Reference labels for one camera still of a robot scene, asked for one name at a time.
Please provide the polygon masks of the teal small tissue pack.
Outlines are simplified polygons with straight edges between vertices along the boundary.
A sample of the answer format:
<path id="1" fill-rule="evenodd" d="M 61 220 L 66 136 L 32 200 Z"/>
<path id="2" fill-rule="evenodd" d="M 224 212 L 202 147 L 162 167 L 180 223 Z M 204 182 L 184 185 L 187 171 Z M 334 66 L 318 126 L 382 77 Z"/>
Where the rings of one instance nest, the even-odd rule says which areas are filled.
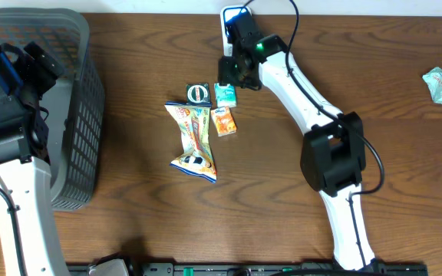
<path id="1" fill-rule="evenodd" d="M 217 107 L 236 107 L 236 89 L 233 85 L 214 84 L 215 98 Z"/>

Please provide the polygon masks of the dark round-label can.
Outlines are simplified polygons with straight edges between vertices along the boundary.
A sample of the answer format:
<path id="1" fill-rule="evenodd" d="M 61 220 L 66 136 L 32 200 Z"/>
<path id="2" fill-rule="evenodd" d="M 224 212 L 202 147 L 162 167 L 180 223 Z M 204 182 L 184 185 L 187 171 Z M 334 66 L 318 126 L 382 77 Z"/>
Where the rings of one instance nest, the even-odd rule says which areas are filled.
<path id="1" fill-rule="evenodd" d="M 209 104 L 210 92 L 208 83 L 187 84 L 186 97 L 192 104 Z"/>

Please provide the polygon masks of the orange small snack pack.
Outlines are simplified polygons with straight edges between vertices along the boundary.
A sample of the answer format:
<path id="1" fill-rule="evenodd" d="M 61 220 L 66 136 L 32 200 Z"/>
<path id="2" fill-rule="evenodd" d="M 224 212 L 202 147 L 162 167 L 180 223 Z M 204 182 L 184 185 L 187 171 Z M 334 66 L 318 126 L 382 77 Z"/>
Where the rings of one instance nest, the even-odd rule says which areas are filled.
<path id="1" fill-rule="evenodd" d="M 210 111 L 218 136 L 225 136 L 237 131 L 236 123 L 228 106 Z"/>

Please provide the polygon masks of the orange wet wipes pack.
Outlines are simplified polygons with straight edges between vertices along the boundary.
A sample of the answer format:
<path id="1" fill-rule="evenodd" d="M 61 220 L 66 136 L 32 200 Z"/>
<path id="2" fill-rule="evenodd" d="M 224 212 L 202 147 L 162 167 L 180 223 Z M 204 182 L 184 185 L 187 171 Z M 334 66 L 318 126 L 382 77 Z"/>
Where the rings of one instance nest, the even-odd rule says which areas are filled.
<path id="1" fill-rule="evenodd" d="M 167 101 L 165 108 L 180 128 L 183 146 L 183 154 L 170 165 L 187 175 L 215 183 L 217 171 L 209 145 L 211 105 Z"/>

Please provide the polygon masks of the mint green snack packet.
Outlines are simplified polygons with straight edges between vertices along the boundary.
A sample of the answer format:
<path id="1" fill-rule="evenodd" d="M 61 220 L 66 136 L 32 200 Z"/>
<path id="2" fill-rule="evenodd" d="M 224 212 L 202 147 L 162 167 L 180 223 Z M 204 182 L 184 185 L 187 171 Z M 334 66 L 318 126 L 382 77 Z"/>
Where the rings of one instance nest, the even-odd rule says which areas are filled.
<path id="1" fill-rule="evenodd" d="M 422 79 L 430 91 L 432 101 L 442 105 L 442 69 L 435 67 L 424 74 Z"/>

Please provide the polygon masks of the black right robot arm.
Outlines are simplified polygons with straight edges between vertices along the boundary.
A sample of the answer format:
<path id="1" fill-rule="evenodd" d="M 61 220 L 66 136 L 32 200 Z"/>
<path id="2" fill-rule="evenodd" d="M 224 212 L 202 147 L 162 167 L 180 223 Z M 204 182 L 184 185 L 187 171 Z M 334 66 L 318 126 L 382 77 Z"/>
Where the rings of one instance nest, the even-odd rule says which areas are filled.
<path id="1" fill-rule="evenodd" d="M 223 38 L 219 61 L 222 84 L 273 92 L 303 135 L 301 170 L 325 205 L 334 239 L 334 259 L 348 271 L 366 269 L 375 259 L 361 210 L 366 149 L 361 118 L 329 103 L 302 73 L 277 35 L 251 31 Z"/>

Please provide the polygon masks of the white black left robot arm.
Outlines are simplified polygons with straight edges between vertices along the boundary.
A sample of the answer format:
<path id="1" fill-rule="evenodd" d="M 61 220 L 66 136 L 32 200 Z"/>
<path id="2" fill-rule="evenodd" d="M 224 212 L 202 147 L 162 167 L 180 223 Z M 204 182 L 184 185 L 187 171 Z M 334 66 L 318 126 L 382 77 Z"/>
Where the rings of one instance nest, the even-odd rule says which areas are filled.
<path id="1" fill-rule="evenodd" d="M 0 44 L 0 241 L 7 275 L 128 275 L 126 261 L 66 265 L 51 207 L 40 101 L 64 68 L 36 43 Z"/>

